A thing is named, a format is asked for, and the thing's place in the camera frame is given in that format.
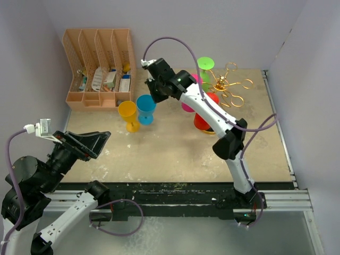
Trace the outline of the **white blister pack box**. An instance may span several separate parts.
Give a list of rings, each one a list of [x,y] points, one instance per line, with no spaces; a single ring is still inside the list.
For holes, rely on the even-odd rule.
[[[130,85],[131,85],[131,75],[125,74],[120,79],[120,85],[118,88],[119,92],[129,92],[130,91]]]

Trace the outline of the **peach desk organizer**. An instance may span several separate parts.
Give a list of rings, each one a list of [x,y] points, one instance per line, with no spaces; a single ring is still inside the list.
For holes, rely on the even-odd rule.
[[[130,29],[66,29],[62,43],[72,71],[71,110],[115,111],[133,100],[137,68]]]

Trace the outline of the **pink wine glass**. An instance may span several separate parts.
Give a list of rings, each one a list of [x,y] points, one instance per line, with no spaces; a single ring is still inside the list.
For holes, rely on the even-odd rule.
[[[198,78],[198,75],[197,74],[194,74],[194,73],[191,73],[191,75],[195,78],[196,80],[196,85],[199,85],[199,82],[201,81],[202,82],[202,78]],[[193,113],[194,112],[194,109],[192,109],[190,106],[188,106],[187,104],[185,103],[181,103],[181,106],[182,106],[182,109],[188,113]]]

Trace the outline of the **yellow small object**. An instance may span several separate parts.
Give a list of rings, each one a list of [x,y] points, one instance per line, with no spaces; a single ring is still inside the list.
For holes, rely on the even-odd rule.
[[[130,63],[126,63],[126,64],[123,66],[123,72],[124,72],[124,73],[128,73],[129,71],[131,71]]]

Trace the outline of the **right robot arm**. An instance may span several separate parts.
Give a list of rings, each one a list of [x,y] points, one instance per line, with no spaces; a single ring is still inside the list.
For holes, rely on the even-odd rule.
[[[141,67],[148,71],[145,84],[155,103],[169,97],[175,98],[192,108],[212,128],[218,137],[212,149],[228,165],[234,189],[238,193],[236,202],[242,208],[250,207],[255,202],[252,192],[254,180],[241,159],[248,125],[246,120],[237,120],[226,113],[200,90],[198,82],[189,72],[181,70],[175,73],[163,58],[150,61],[142,59]]]

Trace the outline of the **white medicine box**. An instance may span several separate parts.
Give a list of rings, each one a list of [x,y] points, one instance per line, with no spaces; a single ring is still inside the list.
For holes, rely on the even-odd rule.
[[[108,89],[114,88],[116,85],[116,71],[108,72],[106,78],[103,81],[103,85]]]

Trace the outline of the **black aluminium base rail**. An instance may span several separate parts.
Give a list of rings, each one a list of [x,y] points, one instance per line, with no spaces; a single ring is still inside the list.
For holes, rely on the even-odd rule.
[[[231,182],[106,182],[108,201],[122,199],[98,210],[113,220],[129,217],[214,217],[253,222],[265,212],[312,211],[307,190],[295,182],[258,183],[259,194],[242,199]]]

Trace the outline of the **red wine glass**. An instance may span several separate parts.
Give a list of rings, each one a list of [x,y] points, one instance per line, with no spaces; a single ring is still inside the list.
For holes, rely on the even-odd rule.
[[[219,103],[219,98],[218,96],[213,93],[213,92],[208,92],[207,95],[215,102]],[[209,126],[209,124],[199,115],[195,114],[194,121],[193,121],[194,126],[198,129],[201,130],[204,133],[208,134],[213,134],[215,131]]]

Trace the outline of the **green wine glass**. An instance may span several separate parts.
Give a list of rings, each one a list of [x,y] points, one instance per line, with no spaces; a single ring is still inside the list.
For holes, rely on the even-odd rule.
[[[215,92],[213,83],[215,82],[216,77],[211,70],[214,67],[215,62],[212,58],[206,56],[200,57],[197,62],[200,68],[200,77],[202,79],[202,88],[204,92]]]

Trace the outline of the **blue wine glass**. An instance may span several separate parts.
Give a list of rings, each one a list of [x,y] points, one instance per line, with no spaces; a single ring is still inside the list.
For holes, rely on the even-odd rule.
[[[153,113],[156,104],[151,95],[144,94],[137,98],[138,120],[142,125],[150,125],[154,121]]]

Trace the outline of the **yellow wine glass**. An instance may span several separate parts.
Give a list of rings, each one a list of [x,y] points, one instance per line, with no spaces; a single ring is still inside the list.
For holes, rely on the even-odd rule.
[[[126,122],[126,130],[130,133],[138,132],[140,123],[137,120],[137,106],[132,101],[123,101],[118,106],[118,113]]]

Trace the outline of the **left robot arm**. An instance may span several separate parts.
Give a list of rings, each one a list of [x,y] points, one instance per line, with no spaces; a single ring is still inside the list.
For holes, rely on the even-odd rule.
[[[96,207],[108,205],[109,188],[99,181],[92,181],[60,218],[46,230],[36,232],[39,220],[51,202],[46,194],[57,189],[77,160],[88,162],[98,158],[110,136],[109,131],[43,134],[41,138],[55,145],[46,162],[24,156],[10,164],[5,180],[11,189],[1,207],[4,224],[1,254],[53,254],[62,236],[84,215]]]

